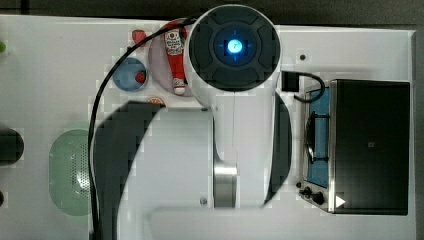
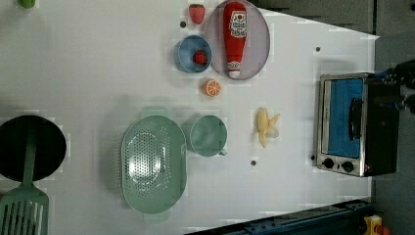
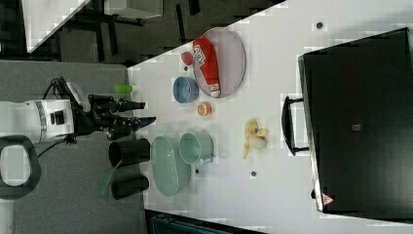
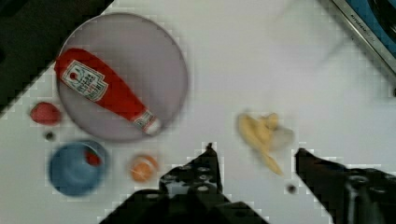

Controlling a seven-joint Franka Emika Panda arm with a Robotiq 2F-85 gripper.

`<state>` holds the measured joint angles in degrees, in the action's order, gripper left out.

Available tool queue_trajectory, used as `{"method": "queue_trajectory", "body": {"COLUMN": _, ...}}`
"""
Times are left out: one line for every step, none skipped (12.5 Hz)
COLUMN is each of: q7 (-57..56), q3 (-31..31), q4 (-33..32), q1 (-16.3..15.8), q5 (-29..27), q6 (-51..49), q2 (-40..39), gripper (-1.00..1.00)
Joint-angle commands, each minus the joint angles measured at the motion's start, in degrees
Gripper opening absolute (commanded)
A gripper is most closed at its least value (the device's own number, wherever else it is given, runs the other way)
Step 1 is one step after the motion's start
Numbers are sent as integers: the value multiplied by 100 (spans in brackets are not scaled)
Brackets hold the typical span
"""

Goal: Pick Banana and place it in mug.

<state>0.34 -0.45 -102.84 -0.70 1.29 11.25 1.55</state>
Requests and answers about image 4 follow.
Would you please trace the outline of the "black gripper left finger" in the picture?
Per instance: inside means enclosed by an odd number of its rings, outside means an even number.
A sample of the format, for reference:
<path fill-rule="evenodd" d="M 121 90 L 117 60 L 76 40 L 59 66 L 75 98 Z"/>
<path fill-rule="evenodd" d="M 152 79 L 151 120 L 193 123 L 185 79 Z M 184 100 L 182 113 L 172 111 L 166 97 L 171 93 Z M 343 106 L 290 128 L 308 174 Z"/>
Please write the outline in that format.
<path fill-rule="evenodd" d="M 218 154 L 211 145 L 159 180 L 157 189 L 141 189 L 99 224 L 268 224 L 243 202 L 222 193 Z"/>

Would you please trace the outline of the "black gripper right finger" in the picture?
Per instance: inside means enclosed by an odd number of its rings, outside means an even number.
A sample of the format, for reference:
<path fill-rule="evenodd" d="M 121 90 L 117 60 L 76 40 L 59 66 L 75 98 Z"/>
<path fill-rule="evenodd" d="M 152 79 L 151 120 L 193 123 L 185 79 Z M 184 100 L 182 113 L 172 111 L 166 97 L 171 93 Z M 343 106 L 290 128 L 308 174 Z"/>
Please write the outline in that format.
<path fill-rule="evenodd" d="M 333 224 L 396 224 L 394 175 L 375 168 L 347 168 L 304 148 L 294 158 L 296 174 Z"/>

